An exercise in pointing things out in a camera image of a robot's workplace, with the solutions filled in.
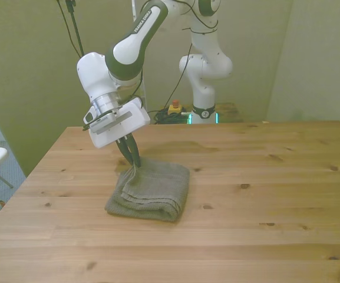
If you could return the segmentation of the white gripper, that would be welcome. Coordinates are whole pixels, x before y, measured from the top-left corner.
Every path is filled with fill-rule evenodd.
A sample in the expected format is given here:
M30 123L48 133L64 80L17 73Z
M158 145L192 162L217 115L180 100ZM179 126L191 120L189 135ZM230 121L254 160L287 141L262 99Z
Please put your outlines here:
M130 165L141 167L141 159L132 132L150 124L150 117L139 98L134 98L112 113L99 116L90 124L89 135L98 149L116 144Z

